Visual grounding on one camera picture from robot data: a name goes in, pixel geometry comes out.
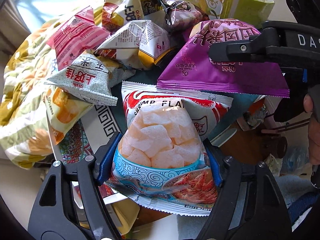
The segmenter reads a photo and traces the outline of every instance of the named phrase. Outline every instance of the yellow snack bag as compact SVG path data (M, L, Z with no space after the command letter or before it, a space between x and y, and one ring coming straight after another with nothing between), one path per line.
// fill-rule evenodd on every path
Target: yellow snack bag
M53 85L49 86L44 103L57 144L93 106Z
M158 0L141 0L141 5L145 16L162 10L161 3Z

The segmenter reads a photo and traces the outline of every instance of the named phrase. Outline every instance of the yellow floral fabric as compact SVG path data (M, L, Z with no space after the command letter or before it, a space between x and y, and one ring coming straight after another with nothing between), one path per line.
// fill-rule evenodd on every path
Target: yellow floral fabric
M88 5L94 9L95 24L101 23L104 0L92 0L60 19L46 22L30 34L9 60L4 70L4 93L0 104L0 144L16 165L29 169L52 153L43 101L55 51L47 40L76 11Z

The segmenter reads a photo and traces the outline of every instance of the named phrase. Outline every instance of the curtain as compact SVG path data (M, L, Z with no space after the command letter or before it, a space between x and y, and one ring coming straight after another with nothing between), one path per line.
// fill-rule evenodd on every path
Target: curtain
M4 67L17 48L30 34L13 0L7 0L0 10L0 67Z

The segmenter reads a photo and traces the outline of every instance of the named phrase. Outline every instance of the bear cartoon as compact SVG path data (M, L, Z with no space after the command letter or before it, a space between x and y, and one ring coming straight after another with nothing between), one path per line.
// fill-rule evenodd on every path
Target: bear cartoon
M205 0L210 10L209 18L210 20L217 19L222 12L222 5L224 0Z

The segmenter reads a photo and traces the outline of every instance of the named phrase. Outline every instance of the finger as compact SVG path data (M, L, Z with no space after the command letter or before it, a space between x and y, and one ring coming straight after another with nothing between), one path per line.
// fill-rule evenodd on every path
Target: finger
M308 126L308 137L314 143L320 146L320 123L316 121L314 116L311 116Z
M320 146L309 140L309 162L312 165L320 164Z
M303 107L307 113L312 112L313 102L312 102L311 96L309 96L308 94L306 94L306 96L304 97Z

